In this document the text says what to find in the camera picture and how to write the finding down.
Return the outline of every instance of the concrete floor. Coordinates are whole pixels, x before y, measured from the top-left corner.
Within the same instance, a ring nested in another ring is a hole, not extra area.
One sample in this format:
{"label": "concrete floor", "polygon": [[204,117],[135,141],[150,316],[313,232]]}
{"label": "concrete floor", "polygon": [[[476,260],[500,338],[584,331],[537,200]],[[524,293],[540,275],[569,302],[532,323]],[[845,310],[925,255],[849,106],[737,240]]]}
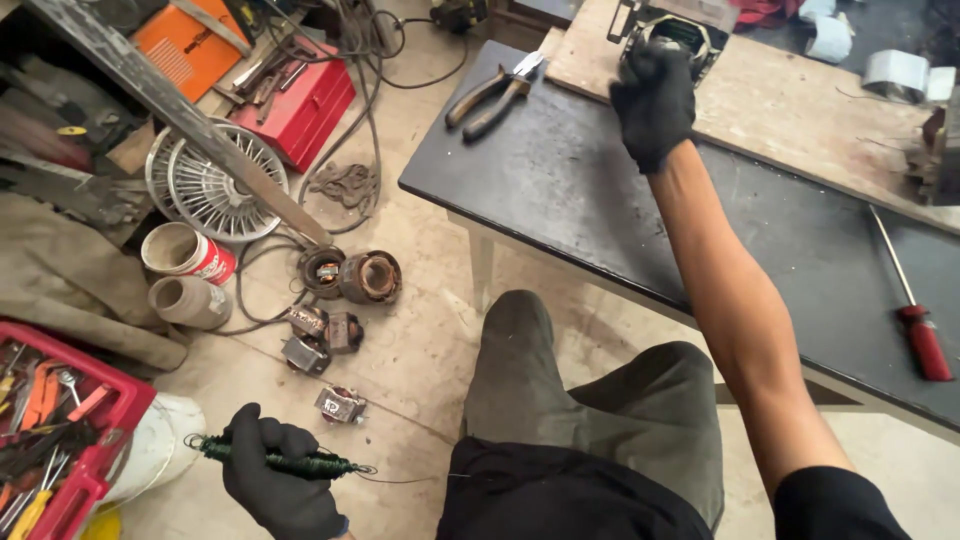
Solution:
{"label": "concrete floor", "polygon": [[[394,4],[401,16],[422,16],[429,3]],[[525,40],[528,48],[538,42],[536,36],[512,28],[498,28],[496,37],[513,43]],[[471,51],[479,44],[472,42]],[[440,36],[428,25],[411,25],[406,51],[387,62],[387,75],[398,82],[436,77],[459,60],[460,51],[455,38]],[[348,254],[369,249],[393,253],[402,265],[404,290],[391,307],[326,306],[348,308],[360,316],[367,330],[362,350],[336,357],[319,381],[284,365],[279,351],[281,340],[289,336],[286,325],[236,338],[201,334],[184,365],[156,384],[161,391],[199,402],[211,432],[219,432],[240,405],[256,401],[266,415],[311,430],[333,452],[376,466],[378,479],[432,477],[403,485],[353,476],[335,481],[338,508],[349,516],[359,540],[433,538],[443,508],[445,474],[481,318],[468,306],[467,235],[447,223],[443,210],[401,192],[396,179],[461,75],[418,90],[384,87],[377,101],[383,195],[374,219],[340,237],[338,245]],[[359,107],[358,99],[341,130]],[[372,159],[366,125],[335,159],[341,164]],[[307,207],[322,223],[331,224],[331,212],[317,202],[320,198],[311,194]],[[245,274],[245,298],[253,313],[271,316],[290,304],[293,260],[274,252]],[[661,342],[685,339],[706,349],[698,332],[506,248],[497,247],[494,272],[494,295],[528,288],[547,303],[567,387],[600,377]],[[243,317],[235,314],[226,328],[243,326]],[[361,426],[326,424],[313,407],[325,381],[354,387],[368,398],[368,420]],[[825,416],[859,471],[880,487],[914,539],[956,534],[960,449],[880,414]],[[740,415],[722,410],[720,421],[727,512],[718,538],[773,539],[772,513]],[[124,538],[268,538],[224,491],[220,469],[201,458],[183,477],[125,504]]]}

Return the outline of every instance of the tool tray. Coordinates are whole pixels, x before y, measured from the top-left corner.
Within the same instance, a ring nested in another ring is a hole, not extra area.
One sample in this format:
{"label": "tool tray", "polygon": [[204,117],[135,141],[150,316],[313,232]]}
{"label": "tool tray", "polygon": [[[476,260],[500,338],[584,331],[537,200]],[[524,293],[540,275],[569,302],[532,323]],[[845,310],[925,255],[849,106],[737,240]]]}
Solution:
{"label": "tool tray", "polygon": [[0,320],[0,343],[14,339],[62,362],[83,374],[77,393],[84,400],[101,384],[111,391],[85,418],[98,433],[97,443],[74,456],[70,475],[47,504],[28,540],[66,540],[74,537],[94,503],[110,489],[110,469],[130,441],[133,430],[150,404],[156,390],[146,382],[107,366],[36,329]]}

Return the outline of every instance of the black work glove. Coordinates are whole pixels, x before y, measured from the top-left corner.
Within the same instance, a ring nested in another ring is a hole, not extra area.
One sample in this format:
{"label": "black work glove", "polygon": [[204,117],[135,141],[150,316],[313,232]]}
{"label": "black work glove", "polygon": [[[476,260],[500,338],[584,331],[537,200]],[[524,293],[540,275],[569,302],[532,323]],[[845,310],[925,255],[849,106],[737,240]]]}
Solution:
{"label": "black work glove", "polygon": [[243,405],[224,430],[232,438],[224,487],[277,540],[328,540],[347,532],[330,480],[307,481],[267,468],[267,448],[300,459],[320,445],[307,430],[260,416],[260,404]]}
{"label": "black work glove", "polygon": [[667,154],[693,137],[697,113],[689,58],[685,50],[637,47],[610,85],[623,144],[641,174],[659,172]]}

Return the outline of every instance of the red screwdriver handle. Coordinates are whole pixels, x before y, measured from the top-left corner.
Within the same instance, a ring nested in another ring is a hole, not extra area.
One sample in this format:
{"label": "red screwdriver handle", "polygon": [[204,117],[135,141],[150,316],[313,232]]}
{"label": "red screwdriver handle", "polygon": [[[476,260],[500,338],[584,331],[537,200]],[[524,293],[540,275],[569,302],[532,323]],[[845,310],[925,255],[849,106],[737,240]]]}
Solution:
{"label": "red screwdriver handle", "polygon": [[919,304],[901,307],[897,310],[897,316],[906,327],[910,345],[920,362],[924,378],[935,382],[953,380],[953,375],[950,373],[949,366],[947,366],[947,359],[940,349],[940,343],[937,342],[937,333],[934,330],[933,323],[926,320],[926,315],[929,313],[930,311],[926,307]]}

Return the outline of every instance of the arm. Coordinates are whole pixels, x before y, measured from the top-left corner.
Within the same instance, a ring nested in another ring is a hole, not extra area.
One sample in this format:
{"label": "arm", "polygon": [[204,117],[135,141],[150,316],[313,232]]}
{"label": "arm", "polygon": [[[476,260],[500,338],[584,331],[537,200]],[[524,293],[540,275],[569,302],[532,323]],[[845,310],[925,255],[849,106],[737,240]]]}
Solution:
{"label": "arm", "polygon": [[757,468],[772,498],[788,474],[853,466],[804,385],[786,305],[733,233],[689,140],[650,186],[680,267],[693,315],[740,406]]}
{"label": "arm", "polygon": [[610,100],[624,145],[648,176],[694,317],[740,405],[773,499],[794,471],[853,467],[806,392],[783,299],[733,233],[690,142],[696,108],[688,58],[635,48]]}

